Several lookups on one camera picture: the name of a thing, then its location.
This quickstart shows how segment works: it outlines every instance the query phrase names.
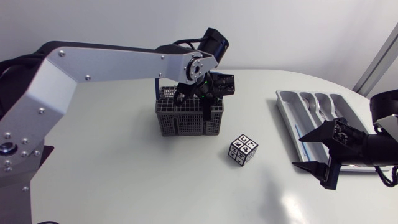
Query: black and white cube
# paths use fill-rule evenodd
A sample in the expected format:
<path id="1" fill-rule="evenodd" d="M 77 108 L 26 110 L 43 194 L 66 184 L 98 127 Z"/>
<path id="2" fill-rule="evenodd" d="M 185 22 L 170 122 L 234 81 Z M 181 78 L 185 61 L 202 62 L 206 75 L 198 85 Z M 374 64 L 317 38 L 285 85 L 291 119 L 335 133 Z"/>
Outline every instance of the black and white cube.
<path id="1" fill-rule="evenodd" d="M 242 134 L 231 143 L 228 154 L 243 166 L 253 158 L 258 146 L 252 139 Z"/>

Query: black cable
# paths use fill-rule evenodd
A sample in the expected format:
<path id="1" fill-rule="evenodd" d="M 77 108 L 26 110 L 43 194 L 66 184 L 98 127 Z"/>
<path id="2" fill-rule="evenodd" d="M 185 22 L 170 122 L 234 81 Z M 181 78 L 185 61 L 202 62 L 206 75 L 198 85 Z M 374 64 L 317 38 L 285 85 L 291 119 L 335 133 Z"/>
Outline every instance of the black cable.
<path id="1" fill-rule="evenodd" d="M 187 43 L 198 43 L 198 42 L 203 42 L 205 40 L 207 40 L 208 37 L 202 37 L 202 38 L 197 38 L 197 39 L 185 39 L 185 40 L 178 40 L 176 42 L 174 42 L 173 44 L 187 44 Z"/>
<path id="2" fill-rule="evenodd" d="M 59 223 L 57 223 L 55 221 L 45 221 L 45 222 L 41 222 L 41 223 L 38 223 L 38 224 L 59 224 Z"/>
<path id="3" fill-rule="evenodd" d="M 387 187 L 394 187 L 398 184 L 398 176 L 397 176 L 397 171 L 398 171 L 398 166 L 394 166 L 391 170 L 391 176 L 392 180 L 389 180 L 382 172 L 379 166 L 374 166 L 376 168 L 377 174 L 379 174 L 379 177 L 383 184 Z"/>
<path id="4" fill-rule="evenodd" d="M 195 50 L 195 47 L 191 43 L 187 43 L 187 44 L 192 48 L 192 50 Z"/>
<path id="5" fill-rule="evenodd" d="M 5 60 L 0 62 L 0 78 L 7 71 L 9 68 L 16 66 L 16 65 L 25 65 L 33 67 L 40 63 L 43 59 L 44 55 L 42 54 L 29 54 L 29 55 L 22 55 L 14 59 Z"/>

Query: robotic arm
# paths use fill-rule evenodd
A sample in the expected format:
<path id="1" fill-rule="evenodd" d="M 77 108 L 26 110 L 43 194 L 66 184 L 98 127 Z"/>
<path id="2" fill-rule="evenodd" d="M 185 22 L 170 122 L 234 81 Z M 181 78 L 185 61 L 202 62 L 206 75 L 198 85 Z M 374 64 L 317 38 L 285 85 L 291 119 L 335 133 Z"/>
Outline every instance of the robotic arm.
<path id="1" fill-rule="evenodd" d="M 326 189 L 335 190 L 342 165 L 374 166 L 388 187 L 398 184 L 398 90 L 371 98 L 372 121 L 376 134 L 366 134 L 347 125 L 344 118 L 325 121 L 300 141 L 322 142 L 329 148 L 329 163 L 294 162 L 312 173 Z M 379 166 L 394 166 L 389 180 Z"/>
<path id="2" fill-rule="evenodd" d="M 200 42 L 198 49 L 192 42 Z M 178 93 L 201 95 L 207 119 L 217 97 L 234 93 L 232 75 L 209 72 L 228 46 L 209 28 L 200 39 L 155 50 L 48 42 L 33 54 L 1 62 L 0 223 L 31 223 L 30 180 L 53 149 L 44 146 L 44 137 L 67 112 L 78 83 L 169 78 L 179 82 Z"/>

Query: screw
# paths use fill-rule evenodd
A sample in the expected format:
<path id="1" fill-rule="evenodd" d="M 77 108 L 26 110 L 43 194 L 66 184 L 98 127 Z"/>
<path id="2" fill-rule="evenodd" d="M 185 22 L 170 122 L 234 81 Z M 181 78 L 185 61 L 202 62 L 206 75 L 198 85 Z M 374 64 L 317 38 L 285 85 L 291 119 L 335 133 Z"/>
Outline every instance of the screw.
<path id="1" fill-rule="evenodd" d="M 11 138 L 11 133 L 5 133 L 4 134 L 5 139 L 10 139 Z"/>
<path id="2" fill-rule="evenodd" d="M 21 156 L 22 156 L 22 157 L 27 157 L 27 151 L 23 151 L 23 152 L 21 153 Z"/>
<path id="3" fill-rule="evenodd" d="M 58 55 L 59 55 L 60 57 L 64 57 L 64 56 L 65 56 L 65 52 L 64 52 L 63 50 L 60 50 L 60 51 L 58 52 Z"/>
<path id="4" fill-rule="evenodd" d="M 39 114 L 44 114 L 45 109 L 44 108 L 39 108 Z"/>

